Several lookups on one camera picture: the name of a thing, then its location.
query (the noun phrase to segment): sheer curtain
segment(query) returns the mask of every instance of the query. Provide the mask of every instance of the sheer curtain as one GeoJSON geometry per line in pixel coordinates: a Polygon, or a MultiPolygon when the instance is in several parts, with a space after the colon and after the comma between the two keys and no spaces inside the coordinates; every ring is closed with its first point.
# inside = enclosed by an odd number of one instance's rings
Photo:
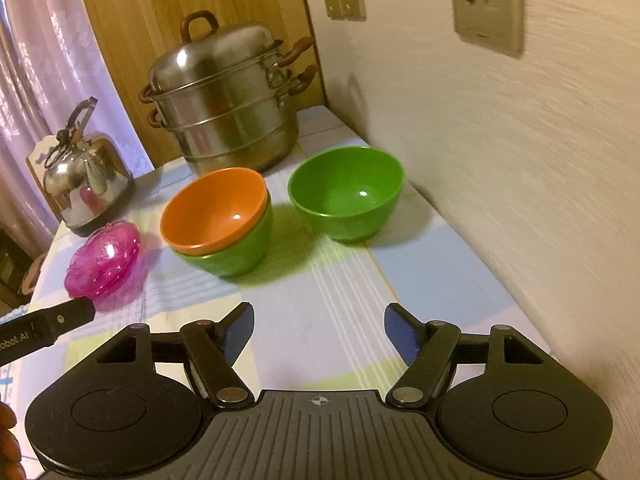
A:
{"type": "Polygon", "coordinates": [[[110,136],[134,176],[153,167],[102,60],[84,2],[4,0],[4,8],[0,221],[25,250],[37,254],[46,250],[56,223],[25,158],[44,135],[64,126],[76,104],[98,99],[87,131],[110,136]]]}

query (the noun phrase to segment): wooden cabinet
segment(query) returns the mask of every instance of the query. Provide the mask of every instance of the wooden cabinet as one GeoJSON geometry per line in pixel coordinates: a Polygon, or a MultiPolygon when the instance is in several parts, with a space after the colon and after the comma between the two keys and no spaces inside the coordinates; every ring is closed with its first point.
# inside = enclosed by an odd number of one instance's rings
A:
{"type": "Polygon", "coordinates": [[[20,284],[32,262],[30,256],[0,230],[0,303],[16,308],[29,301],[20,293],[20,284]]]}
{"type": "MultiPolygon", "coordinates": [[[[169,49],[180,45],[180,20],[195,10],[208,9],[220,25],[261,22],[275,38],[291,46],[310,36],[305,0],[84,0],[102,56],[152,163],[157,167],[180,155],[167,131],[153,129],[145,117],[150,105],[138,101],[146,84],[146,72],[169,49]]],[[[206,30],[205,23],[194,22],[194,36],[206,30]]],[[[295,70],[317,62],[313,50],[295,63],[295,70]]],[[[324,103],[319,76],[303,94],[296,97],[298,109],[324,103]]]]}

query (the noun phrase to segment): metal screw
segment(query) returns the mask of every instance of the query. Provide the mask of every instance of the metal screw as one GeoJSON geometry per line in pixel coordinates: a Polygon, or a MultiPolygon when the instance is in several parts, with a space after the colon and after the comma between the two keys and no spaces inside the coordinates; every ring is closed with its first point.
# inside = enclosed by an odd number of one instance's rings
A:
{"type": "Polygon", "coordinates": [[[396,388],[393,392],[394,399],[398,402],[418,402],[424,397],[422,392],[418,388],[412,386],[403,386],[402,388],[396,388]]]}
{"type": "Polygon", "coordinates": [[[228,386],[226,388],[222,388],[216,393],[216,397],[222,400],[223,402],[242,402],[245,400],[249,394],[244,388],[239,388],[238,386],[228,386]]]}

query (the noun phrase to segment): pink plastic dish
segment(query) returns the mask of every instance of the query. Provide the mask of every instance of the pink plastic dish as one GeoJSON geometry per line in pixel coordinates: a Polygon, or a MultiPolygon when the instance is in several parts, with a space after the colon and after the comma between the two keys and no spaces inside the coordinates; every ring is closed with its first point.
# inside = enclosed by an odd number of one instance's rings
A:
{"type": "Polygon", "coordinates": [[[140,232],[119,220],[92,234],[66,270],[65,288],[72,298],[105,298],[123,282],[140,253],[140,232]]]}

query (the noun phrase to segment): checkered tablecloth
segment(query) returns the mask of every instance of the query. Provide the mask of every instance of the checkered tablecloth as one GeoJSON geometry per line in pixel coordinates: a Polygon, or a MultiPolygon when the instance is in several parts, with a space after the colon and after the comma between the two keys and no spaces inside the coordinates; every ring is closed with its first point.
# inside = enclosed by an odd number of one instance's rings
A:
{"type": "MultiPolygon", "coordinates": [[[[16,434],[29,478],[41,471],[24,434],[29,403],[134,322],[149,324],[153,332],[172,332],[195,319],[219,320],[241,301],[250,301],[255,331],[235,369],[256,396],[263,388],[386,392],[405,370],[383,330],[383,311],[393,301],[421,320],[446,320],[463,332],[488,333],[493,324],[510,324],[548,351],[502,285],[409,184],[388,225],[365,244],[344,246],[316,234],[290,204],[291,173],[315,153],[365,143],[325,107],[304,110],[299,120],[293,152],[265,175],[274,213],[268,254],[240,278],[224,280],[188,266],[159,235],[165,205],[195,178],[183,159],[136,181],[124,218],[138,226],[143,253],[126,286],[97,303],[93,322],[0,370],[0,397],[17,413],[16,434]]],[[[83,243],[60,226],[31,310],[68,300],[65,271],[83,243]]],[[[479,371],[461,368],[457,380],[479,371]]],[[[186,383],[180,365],[158,365],[158,371],[186,383]]]]}

